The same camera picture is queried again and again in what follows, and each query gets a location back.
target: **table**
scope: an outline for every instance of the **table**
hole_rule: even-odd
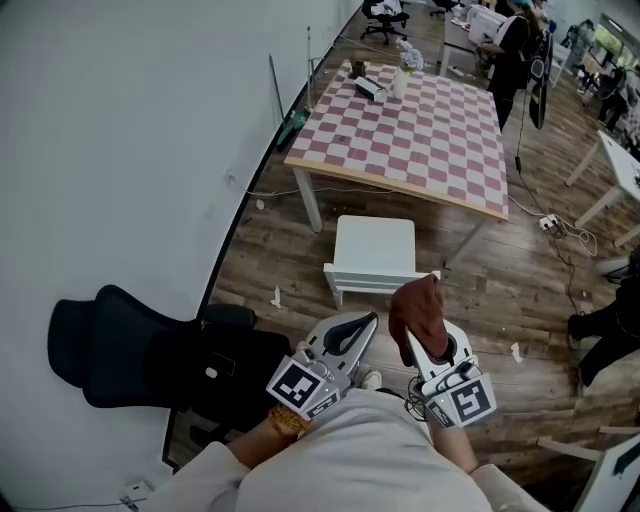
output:
[[[600,427],[606,434],[638,434],[633,427]],[[640,476],[640,435],[605,451],[539,438],[538,446],[595,462],[573,512],[619,512]]]
[[[571,187],[575,181],[582,176],[600,149],[600,146],[604,147],[605,152],[609,157],[609,162],[613,169],[615,184],[576,221],[575,226],[577,228],[584,226],[605,206],[611,206],[615,203],[623,195],[623,192],[626,192],[636,201],[640,202],[640,187],[636,185],[635,181],[636,173],[640,174],[640,162],[633,158],[616,141],[605,133],[598,132],[598,135],[599,137],[596,143],[574,169],[571,176],[566,179],[565,184],[568,187]],[[616,247],[620,247],[638,233],[640,233],[640,226],[635,227],[626,235],[621,236],[613,242],[613,244]]]
[[[446,263],[454,265],[487,222],[509,216],[493,97],[416,72],[403,100],[373,103],[357,93],[350,70],[345,60],[284,161],[293,168],[312,229],[322,231],[311,172],[458,206],[479,220],[447,257]],[[367,76],[389,87],[395,70],[369,64]]]
[[[476,47],[471,41],[469,41],[469,32],[462,27],[451,23],[452,19],[453,13],[445,13],[440,76],[447,76],[447,68],[449,67],[449,59],[451,59],[452,49],[473,54]]]

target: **desk chair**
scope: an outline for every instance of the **desk chair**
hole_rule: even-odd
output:
[[[433,0],[433,3],[436,4],[436,6],[439,7],[439,9],[436,9],[435,11],[431,11],[429,13],[429,16],[431,17],[436,16],[438,14],[442,14],[444,16],[445,13],[452,12],[452,9],[456,5],[458,5],[460,2],[454,2],[454,0]]]
[[[406,34],[398,32],[394,28],[392,23],[400,23],[402,28],[406,28],[407,20],[409,19],[410,16],[404,12],[401,12],[400,14],[396,14],[395,16],[389,16],[387,14],[379,14],[376,16],[371,12],[371,7],[381,2],[382,0],[364,0],[364,3],[362,4],[362,13],[367,17],[367,19],[375,20],[381,23],[381,25],[376,25],[375,22],[369,23],[365,31],[360,36],[360,39],[364,39],[364,36],[369,34],[374,34],[376,32],[379,32],[382,35],[384,35],[385,45],[389,44],[389,34],[395,34],[397,36],[402,37],[403,39],[406,39],[407,38]]]
[[[403,284],[426,276],[416,272],[413,222],[342,215],[333,263],[325,263],[324,274],[338,311],[344,292],[390,295]]]
[[[285,336],[254,330],[255,314],[242,306],[211,304],[203,320],[168,318],[105,286],[95,300],[56,304],[49,364],[93,407],[191,407],[220,425],[212,433],[192,427],[206,445],[267,417],[277,404],[267,384],[291,349]]]

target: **white stool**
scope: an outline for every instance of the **white stool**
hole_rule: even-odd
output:
[[[412,221],[352,215],[338,219],[333,263],[325,263],[324,273],[338,310],[343,292],[392,294],[427,275],[416,272]]]

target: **black pants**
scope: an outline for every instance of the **black pants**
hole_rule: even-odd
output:
[[[627,102],[624,100],[620,94],[617,92],[613,93],[602,103],[602,108],[600,109],[600,116],[598,119],[602,122],[607,121],[607,113],[609,110],[613,110],[613,115],[611,119],[607,123],[607,129],[609,131],[613,131],[620,120],[620,116],[624,114],[624,111],[627,109]]]
[[[509,114],[513,108],[513,99],[518,88],[510,81],[496,77],[497,74],[497,70],[494,70],[493,78],[487,90],[493,94],[493,99],[496,102],[496,113],[498,114],[500,131],[502,131],[507,119],[509,119]]]
[[[598,372],[627,354],[640,348],[640,336],[630,334],[628,326],[623,329],[618,323],[616,303],[590,315],[569,318],[569,334],[576,340],[587,336],[601,336],[600,341],[580,361],[582,382],[591,385]]]

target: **red cloth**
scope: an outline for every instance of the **red cloth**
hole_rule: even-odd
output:
[[[447,350],[447,330],[442,317],[442,294],[436,276],[430,274],[399,288],[391,299],[389,333],[398,344],[405,366],[413,366],[406,329],[433,357]]]

